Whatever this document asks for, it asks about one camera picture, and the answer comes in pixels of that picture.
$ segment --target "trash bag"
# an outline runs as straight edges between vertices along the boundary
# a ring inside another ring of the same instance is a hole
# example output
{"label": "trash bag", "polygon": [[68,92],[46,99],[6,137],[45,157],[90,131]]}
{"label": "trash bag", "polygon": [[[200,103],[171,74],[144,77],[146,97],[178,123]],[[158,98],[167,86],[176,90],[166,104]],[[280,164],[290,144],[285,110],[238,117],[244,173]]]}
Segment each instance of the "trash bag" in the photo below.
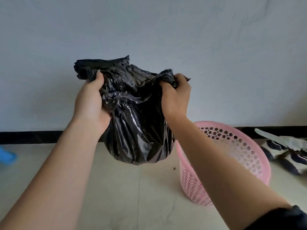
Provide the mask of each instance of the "trash bag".
{"label": "trash bag", "polygon": [[74,69],[82,80],[95,80],[98,69],[104,75],[99,92],[111,121],[102,138],[115,159],[139,165],[156,163],[170,155],[175,138],[162,113],[159,81],[177,88],[171,69],[159,74],[147,72],[130,65],[129,56],[77,60]]}

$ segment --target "person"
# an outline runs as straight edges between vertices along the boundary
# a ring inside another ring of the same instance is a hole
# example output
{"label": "person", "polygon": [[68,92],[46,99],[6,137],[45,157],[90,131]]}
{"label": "person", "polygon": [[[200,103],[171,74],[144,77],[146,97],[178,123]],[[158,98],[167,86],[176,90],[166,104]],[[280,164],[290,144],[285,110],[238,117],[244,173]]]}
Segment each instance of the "person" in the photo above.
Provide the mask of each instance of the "person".
{"label": "person", "polygon": [[[177,89],[160,82],[163,115],[228,228],[307,229],[304,212],[224,154],[187,118],[191,87],[182,74],[175,77]],[[95,148],[110,122],[101,108],[103,83],[98,71],[81,88],[71,122],[0,223],[1,230],[76,228]]]}

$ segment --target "black baseboard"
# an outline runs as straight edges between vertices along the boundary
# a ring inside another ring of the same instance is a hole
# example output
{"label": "black baseboard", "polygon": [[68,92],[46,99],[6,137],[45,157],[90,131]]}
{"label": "black baseboard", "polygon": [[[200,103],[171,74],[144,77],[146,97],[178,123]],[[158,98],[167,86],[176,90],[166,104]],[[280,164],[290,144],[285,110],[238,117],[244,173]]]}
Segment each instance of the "black baseboard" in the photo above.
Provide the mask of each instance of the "black baseboard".
{"label": "black baseboard", "polygon": [[[307,138],[307,126],[283,127],[236,127],[252,139],[263,139],[254,129],[269,132],[273,135],[289,135],[296,138]],[[38,144],[56,143],[63,131],[4,131],[0,132],[0,144]]]}

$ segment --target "pink plastic basket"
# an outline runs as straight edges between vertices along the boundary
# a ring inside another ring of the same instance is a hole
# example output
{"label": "pink plastic basket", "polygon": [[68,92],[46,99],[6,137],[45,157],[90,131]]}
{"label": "pink plastic basket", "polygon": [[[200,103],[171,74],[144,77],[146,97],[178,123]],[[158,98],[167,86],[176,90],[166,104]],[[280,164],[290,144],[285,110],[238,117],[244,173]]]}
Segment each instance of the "pink plastic basket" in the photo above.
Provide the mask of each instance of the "pink plastic basket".
{"label": "pink plastic basket", "polygon": [[[208,137],[219,140],[229,153],[243,164],[252,174],[269,184],[271,167],[261,148],[241,131],[223,123],[199,121],[195,125]],[[187,161],[180,144],[176,141],[177,154],[180,160],[180,183],[184,193],[194,203],[209,206],[212,201],[199,181],[195,171]]]}

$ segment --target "basket rim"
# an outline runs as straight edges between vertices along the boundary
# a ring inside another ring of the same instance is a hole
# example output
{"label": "basket rim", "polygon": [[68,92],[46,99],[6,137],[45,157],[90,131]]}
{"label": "basket rim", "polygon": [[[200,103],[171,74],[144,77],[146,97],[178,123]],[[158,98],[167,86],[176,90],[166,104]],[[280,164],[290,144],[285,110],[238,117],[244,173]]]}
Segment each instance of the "basket rim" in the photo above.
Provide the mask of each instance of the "basket rim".
{"label": "basket rim", "polygon": [[[265,176],[263,176],[263,179],[262,181],[266,184],[266,185],[269,185],[269,182],[270,182],[270,178],[271,178],[271,166],[270,166],[270,163],[269,163],[269,160],[267,159],[267,157],[265,156],[264,152],[262,151],[262,149],[260,148],[260,146],[254,141],[252,140],[249,136],[245,135],[243,132],[241,132],[240,130],[238,129],[235,129],[234,127],[232,126],[229,126],[227,124],[224,124],[224,123],[219,123],[219,122],[215,122],[215,121],[196,121],[194,122],[194,124],[196,123],[217,123],[217,124],[222,124],[222,125],[225,125],[228,129],[231,129],[232,130],[232,133],[234,134],[237,134],[237,135],[244,135],[246,139],[250,140],[250,145],[257,150],[257,154],[258,152],[262,152],[263,155],[261,156],[262,158],[265,158],[264,160],[262,160],[262,166],[265,168],[266,170],[266,174]],[[177,151],[177,155],[179,157],[179,160],[180,162],[183,164],[183,167],[185,169],[188,170],[188,172],[192,175],[192,177],[199,181],[198,179],[198,176],[196,175],[193,167],[186,161],[186,159],[184,158],[183,154],[182,154],[182,148],[178,142],[178,140],[176,140],[176,151]]]}

